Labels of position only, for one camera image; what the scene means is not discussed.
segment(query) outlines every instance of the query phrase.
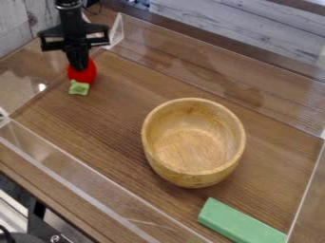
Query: wooden table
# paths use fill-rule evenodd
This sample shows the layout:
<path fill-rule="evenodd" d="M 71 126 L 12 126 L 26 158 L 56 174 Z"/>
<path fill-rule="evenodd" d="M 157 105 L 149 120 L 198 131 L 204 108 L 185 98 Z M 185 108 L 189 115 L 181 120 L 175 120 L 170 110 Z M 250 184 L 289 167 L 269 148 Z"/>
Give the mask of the wooden table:
<path fill-rule="evenodd" d="M 115 12 L 105 9 L 89 18 L 111 23 L 114 17 Z M 130 16 L 123 22 L 126 39 L 111 51 L 91 53 L 99 75 L 86 97 L 67 94 L 63 55 L 40 53 L 38 40 L 2 61 L 0 74 L 10 71 L 50 83 L 12 119 L 213 242 L 230 241 L 197 223 L 210 196 L 288 234 L 324 142 L 325 85 Z M 182 97 L 222 103 L 248 133 L 234 174 L 200 190 L 178 188 L 159 178 L 141 145 L 147 113 Z M 0 137 L 14 140 L 10 127 Z M 67 163 L 58 148 L 42 147 L 43 143 L 31 133 L 19 134 L 20 149 L 105 202 L 110 190 L 98 187 L 87 170 Z M 143 241 L 6 143 L 0 170 L 97 241 Z"/>

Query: bowl rim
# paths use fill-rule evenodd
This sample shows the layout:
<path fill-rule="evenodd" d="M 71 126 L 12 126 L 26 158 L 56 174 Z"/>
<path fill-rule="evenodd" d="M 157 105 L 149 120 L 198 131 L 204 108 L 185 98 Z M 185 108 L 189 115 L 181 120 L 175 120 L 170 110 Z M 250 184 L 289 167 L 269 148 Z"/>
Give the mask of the bowl rim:
<path fill-rule="evenodd" d="M 163 163 L 163 161 L 161 159 L 157 158 L 157 156 L 154 156 L 154 153 L 150 149 L 149 146 L 149 141 L 147 141 L 147 126 L 149 126 L 149 122 L 153 120 L 153 117 L 155 116 L 155 114 L 158 113 L 159 110 L 162 110 L 166 106 L 174 104 L 174 103 L 179 103 L 179 102 L 200 102 L 200 103 L 209 103 L 213 106 L 221 108 L 230 116 L 232 118 L 236 120 L 237 124 L 238 124 L 238 130 L 240 130 L 240 146 L 238 146 L 238 151 L 237 153 L 232 156 L 232 158 L 218 167 L 216 167 L 214 169 L 210 170 L 205 170 L 201 172 L 181 172 L 178 170 L 174 170 L 167 164 Z M 245 150 L 245 146 L 246 146 L 246 132 L 244 129 L 244 125 L 241 120 L 238 119 L 238 116 L 233 113 L 233 111 L 224 106 L 222 104 L 213 102 L 208 99 L 202 99 L 202 98 L 181 98 L 181 99 L 175 99 L 171 100 L 166 103 L 162 103 L 161 105 L 158 105 L 155 107 L 154 110 L 151 110 L 151 112 L 149 113 L 143 125 L 142 125 L 142 129 L 141 129 L 141 138 L 142 138 L 142 144 L 143 144 L 143 149 L 145 152 L 150 155 L 150 157 L 159 163 L 161 166 L 163 166 L 167 170 L 173 171 L 174 173 L 182 174 L 185 176 L 206 176 L 206 175 L 213 175 L 220 173 L 221 171 L 225 171 L 228 168 L 230 168 L 234 164 L 237 164 L 242 154 L 244 154 L 244 150 Z"/>

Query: green block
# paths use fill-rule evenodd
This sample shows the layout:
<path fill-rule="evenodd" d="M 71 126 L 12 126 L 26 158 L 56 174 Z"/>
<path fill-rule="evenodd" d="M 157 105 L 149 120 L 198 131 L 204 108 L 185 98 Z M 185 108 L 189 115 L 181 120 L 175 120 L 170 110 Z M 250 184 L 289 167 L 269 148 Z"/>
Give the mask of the green block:
<path fill-rule="evenodd" d="M 68 89 L 70 95 L 87 95 L 90 85 L 71 80 L 71 87 Z"/>
<path fill-rule="evenodd" d="M 204 206 L 198 221 L 237 243 L 285 243 L 288 240 L 284 233 L 213 198 Z"/>

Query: red object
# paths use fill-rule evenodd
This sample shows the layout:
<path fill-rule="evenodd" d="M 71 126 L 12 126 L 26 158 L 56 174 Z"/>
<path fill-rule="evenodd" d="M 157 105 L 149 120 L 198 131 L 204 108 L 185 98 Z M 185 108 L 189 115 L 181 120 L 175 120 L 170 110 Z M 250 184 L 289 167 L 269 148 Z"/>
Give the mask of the red object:
<path fill-rule="evenodd" d="M 94 83 L 97 78 L 97 66 L 93 59 L 89 58 L 87 69 L 85 71 L 79 71 L 68 65 L 67 77 L 70 80 L 75 80 L 79 83 Z"/>

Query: wooden bowl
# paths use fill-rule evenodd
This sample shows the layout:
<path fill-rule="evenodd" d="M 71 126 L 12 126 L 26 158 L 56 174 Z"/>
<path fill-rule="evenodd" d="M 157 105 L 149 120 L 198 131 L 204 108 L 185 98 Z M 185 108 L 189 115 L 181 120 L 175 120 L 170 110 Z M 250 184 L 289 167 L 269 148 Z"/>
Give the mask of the wooden bowl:
<path fill-rule="evenodd" d="M 246 135 L 234 113 L 209 100 L 159 105 L 142 126 L 142 143 L 155 172 L 186 188 L 214 185 L 236 170 Z"/>

